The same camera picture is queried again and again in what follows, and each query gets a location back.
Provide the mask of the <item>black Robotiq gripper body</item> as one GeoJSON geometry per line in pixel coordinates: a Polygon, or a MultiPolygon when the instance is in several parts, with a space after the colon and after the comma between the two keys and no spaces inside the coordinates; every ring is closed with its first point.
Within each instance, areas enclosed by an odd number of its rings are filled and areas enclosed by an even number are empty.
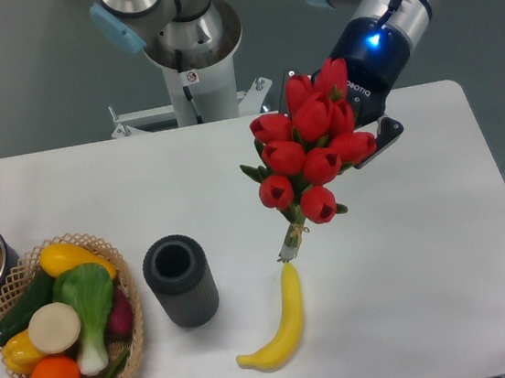
{"type": "Polygon", "coordinates": [[[332,59],[345,60],[347,97],[356,126],[383,115],[385,101],[411,56],[408,40],[400,32],[377,23],[371,17],[351,20],[330,54],[332,59]]]}

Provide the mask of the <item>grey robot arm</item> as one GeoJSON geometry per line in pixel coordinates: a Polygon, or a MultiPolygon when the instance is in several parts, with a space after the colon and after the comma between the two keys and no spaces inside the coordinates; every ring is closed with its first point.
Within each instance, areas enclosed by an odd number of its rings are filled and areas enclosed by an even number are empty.
{"type": "MultiPolygon", "coordinates": [[[[403,125],[385,100],[430,25],[441,0],[305,0],[355,11],[331,51],[348,67],[347,97],[359,126],[376,124],[377,147],[392,145],[403,125]]],[[[91,20],[116,47],[144,52],[162,72],[179,126],[260,112],[268,81],[236,89],[233,54],[241,41],[235,10],[223,0],[97,0],[91,20]]]]}

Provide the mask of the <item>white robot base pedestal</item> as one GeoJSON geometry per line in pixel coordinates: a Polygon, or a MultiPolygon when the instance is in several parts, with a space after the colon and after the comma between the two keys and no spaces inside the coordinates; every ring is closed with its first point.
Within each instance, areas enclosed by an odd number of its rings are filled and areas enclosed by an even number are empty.
{"type": "Polygon", "coordinates": [[[160,65],[170,104],[120,114],[109,107],[114,126],[112,138],[267,112],[265,101],[273,81],[257,76],[249,88],[238,90],[234,54],[231,51],[221,61],[200,69],[174,70],[160,65]]]}

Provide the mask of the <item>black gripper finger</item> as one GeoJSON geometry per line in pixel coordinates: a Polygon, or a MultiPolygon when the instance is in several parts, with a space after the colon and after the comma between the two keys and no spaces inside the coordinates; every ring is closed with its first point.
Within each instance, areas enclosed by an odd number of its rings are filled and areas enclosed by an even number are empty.
{"type": "Polygon", "coordinates": [[[386,113],[377,119],[377,136],[375,137],[376,150],[370,156],[363,158],[355,168],[361,169],[368,165],[374,158],[398,141],[403,133],[403,124],[388,116],[386,113]]]}
{"type": "Polygon", "coordinates": [[[295,115],[300,108],[313,102],[311,77],[297,70],[284,73],[279,113],[286,116],[295,115]]]}

